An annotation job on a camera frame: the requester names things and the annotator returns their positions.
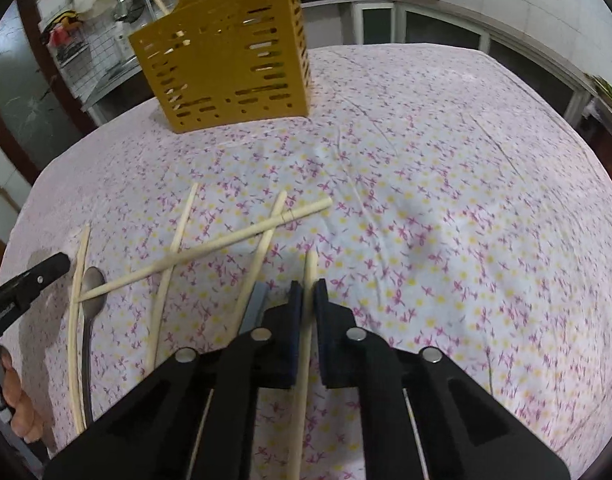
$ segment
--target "finger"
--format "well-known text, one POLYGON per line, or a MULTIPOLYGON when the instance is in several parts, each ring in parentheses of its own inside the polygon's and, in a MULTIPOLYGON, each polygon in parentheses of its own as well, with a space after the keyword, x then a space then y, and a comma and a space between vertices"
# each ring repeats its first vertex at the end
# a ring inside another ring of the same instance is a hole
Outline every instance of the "finger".
POLYGON ((6 371, 2 389, 4 391, 4 400, 8 406, 15 408, 21 399, 23 391, 22 380, 19 378, 19 374, 14 368, 10 368, 6 371))
POLYGON ((1 364, 6 370, 12 369, 12 356, 4 347, 1 347, 1 364))
POLYGON ((10 421, 10 427, 16 436, 26 436, 34 422, 34 408, 26 392, 22 392, 21 399, 14 407, 16 412, 10 421))
POLYGON ((43 419, 41 418, 41 415, 39 415, 39 413, 35 411, 34 420, 32 422, 32 427, 30 428, 30 431, 28 432, 28 434, 23 438, 26 442, 34 442, 36 440, 39 440, 42 434, 43 434, 43 419))

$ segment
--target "screw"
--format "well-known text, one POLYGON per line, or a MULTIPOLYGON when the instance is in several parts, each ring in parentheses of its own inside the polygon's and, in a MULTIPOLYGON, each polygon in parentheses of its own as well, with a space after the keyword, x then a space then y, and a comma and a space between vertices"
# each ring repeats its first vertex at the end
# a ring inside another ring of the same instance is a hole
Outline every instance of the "screw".
POLYGON ((367 335, 366 330, 358 326, 353 326, 346 331, 346 337, 351 341, 363 341, 367 335))
POLYGON ((175 359, 180 363, 190 363, 195 360, 197 352, 192 348, 182 348, 175 353, 175 359))
POLYGON ((422 357, 429 363, 438 363, 441 361, 441 351, 434 346, 429 346, 423 349, 422 357))
POLYGON ((250 332, 250 337, 253 338, 254 341, 268 341, 272 335, 273 333, 264 327, 256 328, 250 332))

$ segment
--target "yellow basket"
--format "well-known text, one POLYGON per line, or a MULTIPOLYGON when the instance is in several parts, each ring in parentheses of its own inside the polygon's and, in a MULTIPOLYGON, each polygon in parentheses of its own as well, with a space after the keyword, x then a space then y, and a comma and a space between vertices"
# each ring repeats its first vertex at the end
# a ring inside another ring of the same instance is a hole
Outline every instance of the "yellow basket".
POLYGON ((179 0, 130 42, 177 133, 308 115, 300 0, 179 0))

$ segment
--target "tablecloth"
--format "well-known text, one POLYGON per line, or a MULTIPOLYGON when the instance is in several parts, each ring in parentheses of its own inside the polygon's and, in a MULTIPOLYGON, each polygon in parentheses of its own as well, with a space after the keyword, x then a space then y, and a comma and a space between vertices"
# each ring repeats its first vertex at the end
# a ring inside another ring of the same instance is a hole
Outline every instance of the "tablecloth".
MULTIPOLYGON (((270 304, 319 252, 330 297, 392 346, 434 345, 557 452, 574 478, 612 435, 612 184, 584 141, 483 53, 436 45, 310 50, 308 118, 171 133, 157 101, 133 108, 47 167, 10 236, 0 283, 56 251, 108 280, 166 253, 193 182, 187 248, 288 205, 334 206, 278 228, 262 269, 270 304)), ((257 240, 175 268, 158 362, 223 345, 257 240)), ((111 293, 94 324, 92 407, 143 375, 160 276, 111 293)), ((73 437, 66 380, 71 274, 3 338, 49 422, 73 437)), ((358 397, 311 364, 302 476, 364 477, 358 397)), ((288 392, 264 390, 252 478, 287 459, 288 392)))

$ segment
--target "metal spoon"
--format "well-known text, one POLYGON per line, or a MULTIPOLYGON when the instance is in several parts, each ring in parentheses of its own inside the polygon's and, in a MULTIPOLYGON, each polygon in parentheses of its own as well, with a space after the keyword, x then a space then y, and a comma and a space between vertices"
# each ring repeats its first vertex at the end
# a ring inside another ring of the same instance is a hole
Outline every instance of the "metal spoon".
MULTIPOLYGON (((87 292, 105 283, 102 271, 97 267, 88 267, 82 280, 81 292, 87 292)), ((92 419, 92 394, 90 392, 90 338, 92 337, 92 323, 94 318, 102 311, 106 295, 97 296, 82 302, 84 311, 84 336, 81 343, 81 382, 84 391, 84 418, 86 428, 93 422, 92 419)))

